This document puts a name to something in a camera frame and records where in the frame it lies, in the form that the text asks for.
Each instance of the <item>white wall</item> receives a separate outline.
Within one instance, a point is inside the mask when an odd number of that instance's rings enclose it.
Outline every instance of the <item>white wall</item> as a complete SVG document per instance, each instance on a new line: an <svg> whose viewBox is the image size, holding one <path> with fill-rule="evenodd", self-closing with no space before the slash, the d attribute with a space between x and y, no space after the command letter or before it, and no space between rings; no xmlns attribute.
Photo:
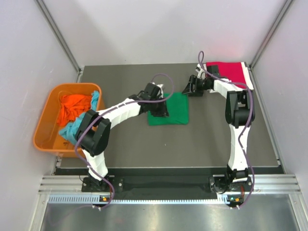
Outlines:
<svg viewBox="0 0 308 231"><path fill-rule="evenodd" d="M255 67L285 168L308 204L308 1L296 0Z"/></svg>
<svg viewBox="0 0 308 231"><path fill-rule="evenodd" d="M22 231L54 163L32 145L38 117L48 92L77 73L33 0L2 0L0 31L0 224Z"/></svg>
<svg viewBox="0 0 308 231"><path fill-rule="evenodd" d="M79 65L251 62L284 0L45 0Z"/></svg>

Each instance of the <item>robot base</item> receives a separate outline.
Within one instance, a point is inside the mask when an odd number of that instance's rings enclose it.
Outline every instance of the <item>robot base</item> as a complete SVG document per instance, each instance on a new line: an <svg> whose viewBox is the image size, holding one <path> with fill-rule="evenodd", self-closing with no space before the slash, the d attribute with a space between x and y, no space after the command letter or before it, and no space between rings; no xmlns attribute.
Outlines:
<svg viewBox="0 0 308 231"><path fill-rule="evenodd" d="M247 181L227 182L225 176L210 177L211 191L218 194L226 193L228 195L228 206L237 207L244 202L243 192L249 192L252 187L251 178Z"/></svg>
<svg viewBox="0 0 308 231"><path fill-rule="evenodd" d="M108 180L115 188L115 192L123 191L123 179L106 176L106 180ZM109 192L109 185L105 181L98 181L93 177L85 177L83 179L83 184L81 191L84 193L99 193L99 192Z"/></svg>

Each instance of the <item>orange plastic bin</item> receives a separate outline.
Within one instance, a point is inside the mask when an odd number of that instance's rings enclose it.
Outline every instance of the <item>orange plastic bin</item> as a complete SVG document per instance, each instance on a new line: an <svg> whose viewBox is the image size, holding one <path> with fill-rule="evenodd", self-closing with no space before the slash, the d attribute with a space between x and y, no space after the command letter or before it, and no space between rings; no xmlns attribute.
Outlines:
<svg viewBox="0 0 308 231"><path fill-rule="evenodd" d="M62 157L76 157L74 145L59 135L59 130L64 128L57 124L57 118L61 109L60 97L71 94L91 95L95 90L100 93L97 110L105 109L102 100L102 90L94 83L65 83L55 87L49 94L35 130L33 137L34 146L41 151ZM81 148L78 151L84 156Z"/></svg>

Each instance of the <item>orange cloth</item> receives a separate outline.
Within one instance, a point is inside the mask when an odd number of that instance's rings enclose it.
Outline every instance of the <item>orange cloth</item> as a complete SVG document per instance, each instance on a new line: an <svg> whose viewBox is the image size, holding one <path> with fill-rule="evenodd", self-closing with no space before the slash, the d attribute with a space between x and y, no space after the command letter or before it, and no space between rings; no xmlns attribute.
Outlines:
<svg viewBox="0 0 308 231"><path fill-rule="evenodd" d="M59 126L65 126L70 121L75 121L81 113L91 108L92 96L64 95L60 98L60 114L57 120Z"/></svg>

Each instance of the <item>cable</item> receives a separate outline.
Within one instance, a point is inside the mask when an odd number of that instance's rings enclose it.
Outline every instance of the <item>cable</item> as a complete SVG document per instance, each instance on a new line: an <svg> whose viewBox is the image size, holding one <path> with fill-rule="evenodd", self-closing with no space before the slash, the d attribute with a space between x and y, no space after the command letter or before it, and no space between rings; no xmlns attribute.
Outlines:
<svg viewBox="0 0 308 231"><path fill-rule="evenodd" d="M158 73L158 74L156 74L156 75L152 78L151 82L153 82L154 79L155 79L157 76L165 76L165 77L167 77L167 78L170 80L170 83L171 83L171 86L172 86L172 90L171 90L171 93L170 93L166 98L161 99L161 100L151 100L151 101L150 101L150 100L130 101L130 102L121 104L121 105L119 105L118 107L121 107L121 106L124 106L124 105L128 105L128 104L131 104L131 103L162 103L162 102L167 101L168 99L170 99L170 97L171 97L171 96L173 95L173 93L174 93L174 83L173 83L172 78L170 78L167 74ZM89 169L91 169L92 172L93 172L97 177L99 177L99 178L101 178L103 181L105 181L105 182L109 185L109 187L110 187L110 199L108 200L107 204L105 204L103 207L101 207L101 209L107 208L107 207L110 205L111 201L113 200L113 198L114 198L114 196L115 196L115 188L113 187L113 185L112 185L108 180L106 180L104 177L102 177L100 174L98 174L98 173L92 168L91 164L90 164L85 158L83 158L83 157L78 153L78 147L80 146L80 143L81 143L82 139L85 137L85 135L87 134L87 132L88 132L90 129L92 129L93 125L94 125L100 118L102 118L105 114L110 113L110 112L112 112L112 111L118 109L118 107L117 107L117 106L112 107L112 108L110 108L109 110L103 112L103 113L102 113L101 115L99 115L97 118L95 118L95 119L92 121L92 123L86 128L86 130L84 131L84 133L80 136L80 138L78 139L78 141L77 141L77 143L76 143L76 145L75 145L75 148L74 148L74 151L75 151L76 156L77 156L79 159L81 159L83 162L85 162L86 165L87 165L87 167L88 167ZM68 216L70 216L71 214L73 214L74 212L76 212L77 210L79 210L80 208L90 207L90 206L92 206L92 205L82 205L82 206L80 206L80 207L77 207L77 208L73 209L71 212L69 212L68 214L66 214L60 221L57 221L56 223L53 223L53 222L51 221L50 215L49 215L48 221L49 221L49 223L50 223L51 226L56 226L56 225L60 224L64 219L66 219Z"/></svg>
<svg viewBox="0 0 308 231"><path fill-rule="evenodd" d="M244 199L245 197L245 189L244 189L244 186L241 185L241 197Z"/></svg>
<svg viewBox="0 0 308 231"><path fill-rule="evenodd" d="M80 175L79 175L79 180L81 180L81 182L83 183L83 180L80 178Z"/></svg>
<svg viewBox="0 0 308 231"><path fill-rule="evenodd" d="M251 164L250 164L250 160L249 160L249 158L248 158L248 156L247 156L247 153L246 153L246 151L245 151L245 148L243 147L242 142L241 142L241 137L242 137L243 133L245 132L245 130L249 127L249 124L250 124L251 119L252 119L252 112L253 112L253 108L254 108L254 107L253 107L253 103L254 103L254 101L253 101L253 95L252 95L252 92L251 92L250 88L249 88L246 84L244 84L244 83L238 83L238 82L229 82L229 81L225 81L225 80L222 80L222 79L216 77L216 76L213 75L212 73L209 73L209 72L204 68L204 66L203 66L203 59L204 59L204 52L203 52L203 51L200 51L199 54L198 54L198 63L199 63L200 67L202 68L202 70L203 70L205 73L207 73L209 76L211 76L212 78L214 78L214 79L216 79L216 80L219 80L219 81L222 81L222 82L225 82L225 83L228 83L228 84L241 85L241 86L243 86L243 87L245 87L245 88L247 89L248 94L249 94L249 101L250 101L249 115L248 115L247 122L246 122L246 124L245 124L245 126L244 126L242 132L240 133L240 135L239 135L239 137L238 137L238 142L239 142L239 144L240 144L240 147L242 148L242 151L243 151L243 154L244 154L244 156L245 156L247 165L249 166L249 168L250 168L250 170L251 170L251 173L252 173L252 186L251 186L251 189L250 189L250 191L249 191L249 194L248 194L246 200L238 207L238 208L240 209L241 207L243 207L243 206L247 203L248 199L249 199L250 196L251 196L251 193L252 193L253 190L254 190L254 186L255 186L255 172L254 172L254 169L252 168L252 166L251 166Z"/></svg>
<svg viewBox="0 0 308 231"><path fill-rule="evenodd" d="M213 190L214 190L214 192L216 192L216 193L218 193L218 194L224 194L227 190L228 190L228 186L226 185L225 186L225 189L220 193L220 192L218 192L216 189L215 189L215 187L213 187Z"/></svg>
<svg viewBox="0 0 308 231"><path fill-rule="evenodd" d="M99 177L99 178L101 178L103 181L105 181L105 182L111 187L111 189L112 189L112 192L113 192L113 193L112 193L112 197L110 198L110 200L108 201L108 203L106 204L106 206L104 206L104 208L108 207L108 206L110 205L111 201L113 200L113 198L114 198L114 196L115 196L115 189L114 189L113 185L112 185L108 180L106 180L104 177L102 177L100 174L98 174L98 173L92 168L92 166L90 165L90 163L78 153L78 150L77 150L77 149L78 149L78 147L80 146L80 143L81 143L82 139L85 137L85 135L87 134L87 132L88 132L90 129L92 129L93 125L94 125L100 118L102 118L105 114L110 113L110 112L112 112L112 111L118 109L118 107L121 107L121 106L124 106L124 105L128 105L128 104L131 104L131 103L161 103L161 102L164 102L164 101L170 99L170 97L171 97L171 96L173 95L173 93L174 93L174 83L173 83L172 78L170 78L167 74L158 73L158 74L156 74L156 75L152 78L151 82L153 82L154 79L155 79L157 76L165 76L165 77L167 77L167 78L170 80L171 85L172 85L172 90L171 90L170 95L168 95L166 98L161 99L161 100L153 100L153 101L150 101L150 100L130 101L130 102L121 104L121 105L119 105L119 106L115 106L115 107L110 108L109 110L103 112L101 115L99 115L98 117L96 117L96 118L92 121L92 123L90 123L90 125L86 128L86 130L85 130L84 133L80 136L80 138L78 139L78 141L77 141L77 143L76 143L76 145L75 145L75 154L79 157L79 159L81 159L83 162L85 162L86 165L87 165L87 167L88 167L89 169L91 169L92 172L93 172L97 177Z"/></svg>

